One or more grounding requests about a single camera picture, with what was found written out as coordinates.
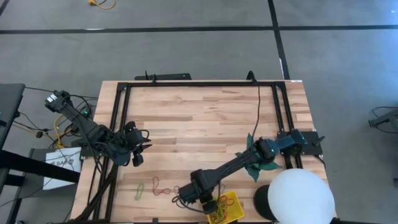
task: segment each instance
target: white ball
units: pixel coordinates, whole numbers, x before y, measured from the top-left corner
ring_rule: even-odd
[[[288,169],[275,177],[268,203],[281,224],[329,224],[335,214],[329,186],[305,169]]]

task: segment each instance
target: yellow basket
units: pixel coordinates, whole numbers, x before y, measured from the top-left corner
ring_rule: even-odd
[[[226,224],[244,216],[242,206],[234,191],[220,195],[217,211],[207,215],[210,224]]]

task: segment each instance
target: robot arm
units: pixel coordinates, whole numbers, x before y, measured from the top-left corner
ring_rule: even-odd
[[[179,196],[183,203],[195,203],[200,200],[205,214],[217,209],[217,202],[211,193],[220,183],[221,179],[242,169],[248,164],[267,164],[275,159],[279,151],[302,146],[307,141],[299,130],[293,130],[289,136],[273,141],[260,138],[254,143],[254,149],[247,149],[237,158],[225,163],[217,169],[196,170],[191,173],[191,183],[179,189]]]
[[[79,128],[83,139],[77,140],[78,145],[89,144],[89,147],[94,149],[94,153],[108,156],[118,166],[129,164],[131,153],[134,155],[132,160],[134,166],[139,166],[144,162],[141,152],[150,145],[143,146],[142,143],[150,140],[142,137],[142,133],[135,128],[134,122],[128,123],[124,132],[114,133],[106,126],[98,125],[77,111],[66,91],[54,91],[46,99],[45,106],[52,112],[63,114]]]

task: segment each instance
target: wooden tabletop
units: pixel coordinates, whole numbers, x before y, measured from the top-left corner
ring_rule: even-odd
[[[109,126],[118,82],[103,82],[95,113],[98,124]],[[286,81],[290,109],[295,128],[311,131],[313,127],[310,109],[303,83]],[[279,100],[283,105],[281,92]],[[139,167],[120,167],[114,196],[112,222],[200,222],[207,221],[203,214],[178,208],[171,202],[175,186],[190,183],[190,173],[197,169],[215,169],[235,157],[235,152],[246,148],[246,137],[252,133],[257,118],[257,87],[134,87],[131,90],[127,121],[135,121],[138,128],[147,129],[153,146],[142,155],[144,163]],[[283,114],[287,127],[286,114]],[[278,132],[275,106],[271,88],[261,87],[260,120],[255,138],[276,137]],[[276,163],[285,166],[281,156]],[[323,164],[313,156],[302,156],[304,169],[318,174],[325,182]],[[77,217],[86,207],[94,162],[83,163],[71,218]],[[244,221],[265,221],[253,207],[252,197],[256,189],[270,184],[283,169],[262,171],[257,183],[244,169],[222,180],[224,192],[235,191],[244,209]],[[157,189],[169,188],[170,194],[155,196],[152,193],[153,178],[159,178]],[[135,200],[137,187],[144,184],[140,200]],[[97,184],[93,187],[95,194]],[[101,205],[100,218],[104,217],[107,193]]]

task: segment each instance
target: gray floor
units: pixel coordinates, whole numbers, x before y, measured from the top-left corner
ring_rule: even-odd
[[[396,24],[393,0],[275,0],[280,26]],[[86,1],[11,0],[0,29],[92,29],[172,26],[269,26],[266,0],[117,0],[110,11]],[[336,211],[344,220],[397,223],[398,150],[395,134],[368,127],[376,106],[397,106],[398,30],[282,31],[292,79],[304,81],[322,142]],[[149,73],[189,72],[194,79],[282,79],[273,31],[140,34],[0,35],[0,82],[98,95],[103,80]],[[46,93],[26,90],[21,111],[40,126],[55,118]],[[45,148],[12,129],[4,149],[24,156]],[[0,204],[13,198],[6,187]],[[73,192],[24,200],[19,218],[60,222]],[[9,207],[0,208],[6,217]]]

